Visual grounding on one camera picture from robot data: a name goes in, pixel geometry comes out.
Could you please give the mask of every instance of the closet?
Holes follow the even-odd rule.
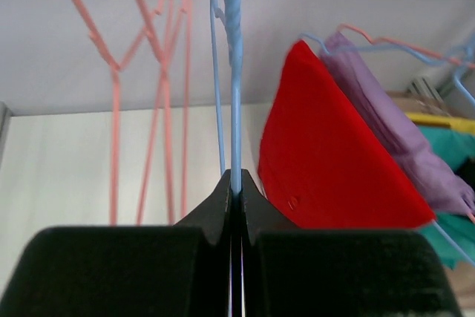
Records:
[[[83,0],[109,51],[121,58],[143,26],[135,0]],[[150,9],[157,0],[145,0]],[[176,13],[182,0],[174,0]],[[192,0],[188,114],[189,212],[220,178],[214,106],[210,0]],[[107,224],[111,171],[110,68],[88,38],[71,0],[0,0],[0,291],[24,245],[46,226]],[[241,0],[242,167],[259,183],[259,145],[292,44],[301,33],[327,38],[341,23],[439,53],[475,31],[475,0]],[[154,20],[166,31],[166,12]],[[231,163],[231,68],[226,32],[216,20],[223,142]],[[360,45],[364,40],[349,33]],[[174,215],[180,216],[186,37],[182,29],[169,68]],[[314,52],[318,44],[309,42]],[[453,66],[430,67],[401,51],[362,53],[386,91],[417,78],[434,86]],[[134,224],[160,66],[143,41],[122,83],[118,224]],[[475,93],[475,76],[464,83]],[[456,89],[444,100],[466,117],[470,103]],[[164,116],[160,110],[144,224],[167,223]]]

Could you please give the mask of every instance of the pink wire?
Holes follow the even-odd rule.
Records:
[[[112,84],[113,84],[113,111],[112,111],[112,148],[111,148],[111,199],[110,199],[110,223],[117,224],[118,210],[118,184],[119,184],[119,137],[120,137],[120,79],[119,72],[123,71],[134,54],[137,52],[141,41],[146,36],[151,44],[152,50],[158,62],[161,64],[160,78],[157,86],[157,95],[154,103],[154,114],[151,123],[151,133],[148,143],[147,157],[145,159],[144,175],[142,179],[142,187],[140,190],[139,207],[137,210],[137,224],[141,224],[143,220],[143,211],[145,208],[145,197],[147,192],[148,180],[151,169],[151,159],[153,157],[154,141],[158,124],[158,109],[160,107],[160,97],[164,95],[165,103],[165,151],[166,151],[166,191],[167,191],[167,208],[168,222],[174,222],[174,200],[173,200],[173,169],[172,169],[172,147],[171,147],[171,108],[170,108],[170,82],[168,77],[168,65],[173,57],[176,47],[177,34],[180,30],[183,14],[187,14],[186,24],[186,67],[185,67],[185,108],[184,108],[184,128],[183,128],[183,171],[182,171],[182,216],[186,212],[186,162],[187,162],[187,138],[188,138],[188,106],[189,106],[189,74],[190,74],[190,57],[191,57],[191,0],[183,0],[183,6],[180,9],[177,23],[173,31],[171,31],[171,23],[173,18],[173,0],[168,2],[168,16],[165,33],[165,52],[160,47],[156,31],[153,26],[153,18],[161,15],[165,0],[158,0],[157,7],[149,12],[145,0],[136,0],[145,26],[138,33],[132,45],[125,53],[122,61],[117,63],[112,57],[106,43],[97,30],[94,21],[87,11],[82,0],[72,0],[79,14],[84,19],[90,31],[90,38],[96,45],[101,57],[111,67]]]
[[[349,29],[349,30],[355,31],[356,33],[361,34],[372,45],[375,45],[375,44],[378,44],[378,43],[381,43],[381,42],[389,42],[391,44],[402,45],[402,46],[406,46],[408,48],[412,48],[413,50],[418,51],[420,53],[423,53],[425,55],[431,56],[434,59],[446,59],[448,62],[451,62],[455,65],[461,65],[463,63],[463,61],[461,61],[460,59],[457,59],[456,57],[445,58],[440,53],[433,52],[433,51],[428,50],[426,48],[421,48],[419,46],[415,46],[415,45],[412,45],[412,44],[407,43],[407,42],[392,39],[390,37],[378,37],[376,39],[373,39],[364,30],[360,29],[359,27],[352,26],[350,24],[340,24],[337,28],[337,31],[342,31],[343,29]],[[475,68],[475,63],[473,63],[473,62],[467,62],[466,65],[469,68]]]

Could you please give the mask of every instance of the teal garment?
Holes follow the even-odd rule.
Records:
[[[436,215],[437,223],[475,261],[475,224],[466,217],[450,213],[437,213]],[[429,241],[445,266],[454,269],[459,261],[465,261],[465,258],[432,224],[421,228],[419,232]]]
[[[475,157],[475,136],[446,128],[418,125],[432,145],[433,152],[456,171],[469,158]]]

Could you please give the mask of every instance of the red garment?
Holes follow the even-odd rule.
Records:
[[[435,218],[303,41],[287,55],[258,173],[269,201],[302,228],[415,228]]]

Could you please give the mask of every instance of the purple cloth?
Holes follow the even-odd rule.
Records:
[[[353,45],[341,33],[325,42],[328,50]],[[432,152],[430,143],[384,92],[356,52],[319,54],[339,88],[366,124],[436,211],[466,215],[475,213],[474,191]]]

